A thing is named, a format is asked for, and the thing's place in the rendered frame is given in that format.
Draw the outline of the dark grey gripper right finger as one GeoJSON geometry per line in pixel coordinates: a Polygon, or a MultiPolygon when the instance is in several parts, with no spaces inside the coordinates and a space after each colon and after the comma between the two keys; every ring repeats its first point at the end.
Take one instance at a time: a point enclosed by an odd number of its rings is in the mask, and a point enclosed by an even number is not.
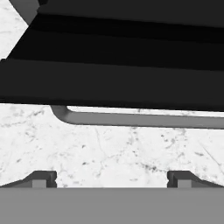
{"type": "Polygon", "coordinates": [[[167,187],[168,188],[201,188],[201,187],[220,187],[218,185],[206,180],[198,178],[190,171],[168,171],[167,172],[167,187]]]}

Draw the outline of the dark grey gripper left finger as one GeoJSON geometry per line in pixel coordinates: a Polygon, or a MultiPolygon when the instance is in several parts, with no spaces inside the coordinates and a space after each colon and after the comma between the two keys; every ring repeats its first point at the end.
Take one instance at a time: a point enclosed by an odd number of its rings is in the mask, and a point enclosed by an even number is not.
{"type": "Polygon", "coordinates": [[[56,188],[56,171],[33,171],[27,177],[0,185],[0,188],[56,188]]]}

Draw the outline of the black toaster oven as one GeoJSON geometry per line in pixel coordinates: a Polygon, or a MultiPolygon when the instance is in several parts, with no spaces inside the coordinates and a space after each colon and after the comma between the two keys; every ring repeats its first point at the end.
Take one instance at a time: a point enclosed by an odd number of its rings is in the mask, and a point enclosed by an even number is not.
{"type": "Polygon", "coordinates": [[[88,18],[224,28],[224,0],[9,0],[18,9],[88,18]]]}

